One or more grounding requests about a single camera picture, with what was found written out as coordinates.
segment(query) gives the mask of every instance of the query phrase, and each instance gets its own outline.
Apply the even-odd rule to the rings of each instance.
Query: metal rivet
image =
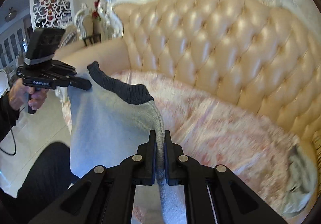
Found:
[[[181,155],[181,156],[179,156],[179,161],[181,161],[181,162],[188,161],[188,157],[186,155]]]
[[[140,156],[139,154],[136,154],[132,157],[133,161],[141,161],[142,160],[142,156]]]
[[[95,167],[94,171],[95,173],[103,173],[104,172],[104,167],[103,166],[97,166]]]
[[[218,165],[216,169],[218,172],[226,172],[226,167],[224,165]]]

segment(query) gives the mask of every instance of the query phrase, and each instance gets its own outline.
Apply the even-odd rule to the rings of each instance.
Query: sofa armrest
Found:
[[[59,60],[75,67],[78,73],[85,72],[94,61],[107,75],[130,69],[127,46],[121,38],[91,45]]]
[[[85,43],[83,40],[75,41],[73,43],[70,43],[68,45],[65,45],[65,46],[57,49],[53,59],[61,61],[61,59],[63,59],[64,57],[69,56],[72,53],[74,53],[84,47],[85,47]]]

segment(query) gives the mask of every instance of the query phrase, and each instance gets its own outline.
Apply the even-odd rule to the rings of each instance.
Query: cream sofa backrest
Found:
[[[130,64],[208,91],[311,141],[321,129],[321,47],[290,11],[257,0],[123,3]]]

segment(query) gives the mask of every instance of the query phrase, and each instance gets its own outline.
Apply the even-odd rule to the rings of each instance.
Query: white chair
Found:
[[[24,55],[22,52],[19,52],[16,57],[16,67],[23,66],[24,64]]]
[[[8,77],[5,70],[0,70],[0,97],[9,90]]]

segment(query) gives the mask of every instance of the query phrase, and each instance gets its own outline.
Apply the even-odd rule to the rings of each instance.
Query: tiled floor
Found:
[[[49,143],[61,141],[70,146],[70,134],[62,116],[61,103],[53,91],[48,93],[46,102],[34,115],[25,111],[12,129],[17,154],[8,156],[0,151],[0,187],[14,197],[36,158]],[[0,147],[8,152],[14,151],[10,132]]]

